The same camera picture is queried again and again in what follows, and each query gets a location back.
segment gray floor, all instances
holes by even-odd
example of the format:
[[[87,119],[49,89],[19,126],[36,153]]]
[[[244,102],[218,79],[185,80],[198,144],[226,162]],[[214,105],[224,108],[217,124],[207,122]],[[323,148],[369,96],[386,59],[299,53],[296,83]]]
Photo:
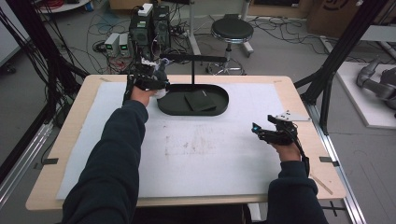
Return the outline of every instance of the gray floor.
[[[106,5],[91,13],[77,9],[56,16],[68,46],[72,47],[76,57],[92,74],[98,73],[95,71],[95,68],[98,70],[98,65],[93,60],[94,68],[87,54],[81,50],[88,50],[102,67],[106,67],[105,58],[91,50],[95,41],[106,38],[104,35],[87,34],[88,28],[91,27],[91,33],[96,33],[98,29],[102,31],[105,29],[97,23],[121,22],[122,27],[127,27],[129,24],[127,13],[116,15],[107,9]],[[203,25],[197,34],[208,34],[210,21],[208,17],[196,19],[197,28]],[[288,30],[300,36],[307,35],[304,21],[299,22],[302,27],[289,25]],[[120,26],[114,27],[114,31],[124,29]],[[270,33],[280,36],[278,29]],[[204,55],[223,55],[224,53],[225,44],[211,36],[198,35],[197,41]],[[305,43],[312,43],[316,51],[324,52],[323,46],[316,39],[307,40]],[[249,76],[288,76],[293,81],[297,81],[317,71],[327,57],[326,54],[315,53],[309,45],[290,44],[275,39],[260,29],[255,29],[250,44],[255,52],[249,58],[240,48],[233,49],[233,57],[245,66]],[[366,60],[375,55],[381,55],[383,62],[394,63],[382,50],[365,42],[359,43],[351,55]],[[9,151],[14,148],[44,105],[44,84],[35,74],[27,58],[19,53],[12,59],[12,62],[17,68],[17,73],[9,75],[2,71],[0,76],[0,99],[3,102],[0,112],[0,126],[2,127],[0,129],[0,162],[3,162]],[[167,68],[168,74],[189,74],[190,71],[190,63],[172,64]],[[205,63],[196,64],[196,74],[206,74]],[[396,131],[366,128],[337,78],[334,79],[332,88],[329,132],[367,223],[396,223],[394,213],[396,177],[393,174],[396,170],[394,162]],[[41,153],[49,146],[56,133],[57,130],[43,146]],[[0,211],[0,223],[56,223],[61,220],[61,211],[30,212],[26,210],[24,204],[38,175],[39,170],[34,169],[34,164],[32,164],[31,169]],[[330,202],[321,203],[323,206],[330,206]],[[334,205],[343,206],[341,202],[334,202]],[[349,223],[347,214],[343,211],[337,211],[337,217],[332,211],[326,210],[325,214],[330,223]]]

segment black tray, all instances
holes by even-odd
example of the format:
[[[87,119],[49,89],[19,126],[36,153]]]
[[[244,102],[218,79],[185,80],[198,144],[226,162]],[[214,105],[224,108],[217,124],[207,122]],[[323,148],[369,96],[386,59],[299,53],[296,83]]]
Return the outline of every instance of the black tray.
[[[185,98],[186,93],[205,90],[216,105],[216,108],[206,111],[193,111]],[[158,100],[160,110],[173,116],[216,116],[222,114],[228,106],[229,97],[226,90],[220,86],[209,84],[172,84],[169,92]]]

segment wooden tabletop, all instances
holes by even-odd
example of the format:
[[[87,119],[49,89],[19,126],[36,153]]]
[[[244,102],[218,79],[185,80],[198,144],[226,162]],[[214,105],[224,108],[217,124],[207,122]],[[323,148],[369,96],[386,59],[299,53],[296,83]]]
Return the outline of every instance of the wooden tabletop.
[[[174,83],[191,83],[191,76],[168,76]],[[102,82],[125,82],[125,76],[88,76],[78,93],[69,115],[62,127],[48,158],[58,158],[56,164],[45,165],[26,203],[29,210],[59,210],[63,200],[56,200],[56,194],[64,178],[64,171],[70,153],[78,140],[79,130],[91,108],[97,90]],[[308,114],[300,95],[289,77],[271,76],[196,76],[195,83],[273,83],[284,108],[302,116]],[[321,162],[319,157],[328,157],[312,122],[294,121],[298,125],[299,139],[305,154],[310,158],[310,178],[318,185],[318,198],[341,199],[346,191],[332,163]],[[212,203],[259,203],[266,202],[267,195],[210,196],[193,198],[151,198],[139,199],[137,206],[212,204]]]

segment dark sleeve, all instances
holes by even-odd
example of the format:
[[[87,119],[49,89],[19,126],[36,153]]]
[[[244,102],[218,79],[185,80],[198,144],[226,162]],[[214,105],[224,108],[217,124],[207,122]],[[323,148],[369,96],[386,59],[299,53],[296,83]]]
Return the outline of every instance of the dark sleeve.
[[[107,121],[78,183],[64,201],[62,223],[130,223],[139,190],[140,147],[149,115],[128,101]]]
[[[318,202],[318,187],[306,177],[301,161],[283,161],[268,189],[268,224],[328,223]]]

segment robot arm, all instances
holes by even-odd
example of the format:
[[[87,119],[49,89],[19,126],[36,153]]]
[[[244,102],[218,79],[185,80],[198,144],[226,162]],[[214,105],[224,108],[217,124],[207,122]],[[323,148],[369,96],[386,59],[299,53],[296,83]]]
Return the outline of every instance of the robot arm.
[[[356,79],[356,84],[364,89],[375,93],[376,97],[386,101],[386,104],[396,109],[396,68],[386,70],[382,73],[381,81],[375,82],[370,78],[375,73],[376,67],[379,65],[378,58],[369,62],[369,64],[361,69]]]

